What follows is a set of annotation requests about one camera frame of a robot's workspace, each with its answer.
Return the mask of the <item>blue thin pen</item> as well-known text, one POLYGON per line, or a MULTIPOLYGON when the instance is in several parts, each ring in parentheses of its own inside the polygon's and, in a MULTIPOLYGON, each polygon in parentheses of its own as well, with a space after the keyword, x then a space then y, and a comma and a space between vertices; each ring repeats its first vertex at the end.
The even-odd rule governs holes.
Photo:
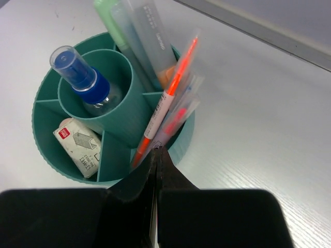
POLYGON ((193 96, 197 93, 198 89, 204 82, 204 79, 205 79, 205 77, 203 77, 201 75, 198 75, 195 73, 189 74, 189 76, 187 78, 186 87, 180 98, 182 103, 188 102, 189 100, 191 100, 193 98, 193 96))

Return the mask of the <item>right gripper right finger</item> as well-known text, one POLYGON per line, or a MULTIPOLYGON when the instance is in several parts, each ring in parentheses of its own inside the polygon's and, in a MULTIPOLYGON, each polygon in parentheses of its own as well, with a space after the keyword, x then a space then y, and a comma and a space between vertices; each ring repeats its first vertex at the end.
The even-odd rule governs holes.
POLYGON ((276 197, 262 189, 197 188, 156 151, 160 247, 293 247, 276 197))

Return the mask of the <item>red thin pen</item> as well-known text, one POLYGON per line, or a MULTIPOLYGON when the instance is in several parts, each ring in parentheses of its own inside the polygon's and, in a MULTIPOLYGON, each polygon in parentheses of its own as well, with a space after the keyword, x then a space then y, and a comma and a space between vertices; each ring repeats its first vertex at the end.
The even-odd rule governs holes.
POLYGON ((151 141, 155 137, 162 121, 164 120, 177 92, 179 84, 185 74, 188 73, 191 63, 195 56, 195 51, 199 46, 199 34, 195 34, 184 51, 184 53, 179 58, 174 74, 168 83, 166 89, 163 91, 158 104, 150 118, 150 121, 144 131, 142 139, 137 147, 137 150, 131 161, 131 168, 135 169, 139 166, 143 155, 147 151, 151 141))

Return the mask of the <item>red transparent pen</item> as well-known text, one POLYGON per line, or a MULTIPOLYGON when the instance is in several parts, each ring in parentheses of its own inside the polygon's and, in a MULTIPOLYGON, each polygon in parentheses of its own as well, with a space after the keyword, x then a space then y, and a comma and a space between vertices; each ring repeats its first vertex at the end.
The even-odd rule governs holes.
POLYGON ((186 94, 167 115, 161 128, 152 141, 151 148, 165 146, 181 125, 187 120, 199 105, 200 100, 197 93, 186 94))

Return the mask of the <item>teal round desk organizer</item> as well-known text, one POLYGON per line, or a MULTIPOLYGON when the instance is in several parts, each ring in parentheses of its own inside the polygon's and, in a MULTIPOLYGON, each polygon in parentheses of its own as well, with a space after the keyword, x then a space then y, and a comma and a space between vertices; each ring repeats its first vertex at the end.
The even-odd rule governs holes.
POLYGON ((130 161, 162 95, 146 92, 129 60, 116 48, 108 33, 92 36, 76 50, 108 81, 116 83, 124 99, 109 113, 92 117, 70 85, 49 70, 36 93, 32 128, 36 146, 46 162, 74 181, 113 185, 127 176, 130 161), (98 172, 86 179, 54 136, 61 121, 75 118, 101 136, 98 172))

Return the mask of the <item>small blue-capped glue bottle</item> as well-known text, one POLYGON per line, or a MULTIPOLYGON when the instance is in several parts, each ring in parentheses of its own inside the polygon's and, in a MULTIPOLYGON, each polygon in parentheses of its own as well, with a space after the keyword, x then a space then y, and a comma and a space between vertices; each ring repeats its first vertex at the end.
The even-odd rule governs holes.
POLYGON ((90 66, 74 47, 60 46, 51 54, 49 63, 70 84, 92 116, 106 114, 121 103, 121 89, 90 66))

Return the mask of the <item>orange highlighter marker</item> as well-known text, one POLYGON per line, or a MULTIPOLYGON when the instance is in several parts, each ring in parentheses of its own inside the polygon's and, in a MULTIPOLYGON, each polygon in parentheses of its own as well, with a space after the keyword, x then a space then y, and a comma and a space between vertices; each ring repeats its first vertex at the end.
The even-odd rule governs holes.
POLYGON ((154 1, 128 1, 128 8, 147 57, 163 89, 177 60, 154 1))

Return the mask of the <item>white boxed eraser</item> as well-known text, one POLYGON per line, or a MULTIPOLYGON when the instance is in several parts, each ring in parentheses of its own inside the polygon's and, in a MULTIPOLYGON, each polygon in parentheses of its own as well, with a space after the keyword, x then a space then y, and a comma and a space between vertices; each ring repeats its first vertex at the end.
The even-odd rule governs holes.
POLYGON ((75 120, 75 124, 53 131, 54 136, 73 160, 84 178, 90 178, 99 169, 101 140, 94 131, 75 120))

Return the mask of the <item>pink eraser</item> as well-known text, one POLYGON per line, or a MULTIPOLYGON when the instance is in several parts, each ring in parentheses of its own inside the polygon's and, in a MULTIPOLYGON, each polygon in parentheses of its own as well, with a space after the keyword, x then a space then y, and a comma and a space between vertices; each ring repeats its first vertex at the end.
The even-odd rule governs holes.
POLYGON ((75 120, 73 118, 66 118, 59 124, 59 128, 60 129, 65 127, 71 128, 73 124, 75 124, 75 120))

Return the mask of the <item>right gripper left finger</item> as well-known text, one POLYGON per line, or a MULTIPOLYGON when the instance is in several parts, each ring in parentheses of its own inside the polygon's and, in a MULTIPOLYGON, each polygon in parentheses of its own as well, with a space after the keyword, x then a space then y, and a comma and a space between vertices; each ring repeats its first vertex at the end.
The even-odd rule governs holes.
POLYGON ((154 247, 157 160, 109 188, 4 191, 1 247, 154 247))

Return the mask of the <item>green highlighter marker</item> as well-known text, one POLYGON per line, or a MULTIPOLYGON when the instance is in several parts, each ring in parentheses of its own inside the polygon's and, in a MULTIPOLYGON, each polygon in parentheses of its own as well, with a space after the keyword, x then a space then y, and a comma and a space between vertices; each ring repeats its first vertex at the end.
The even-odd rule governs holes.
POLYGON ((110 12, 117 3, 117 0, 94 0, 94 8, 116 46, 124 54, 129 50, 129 45, 110 12))

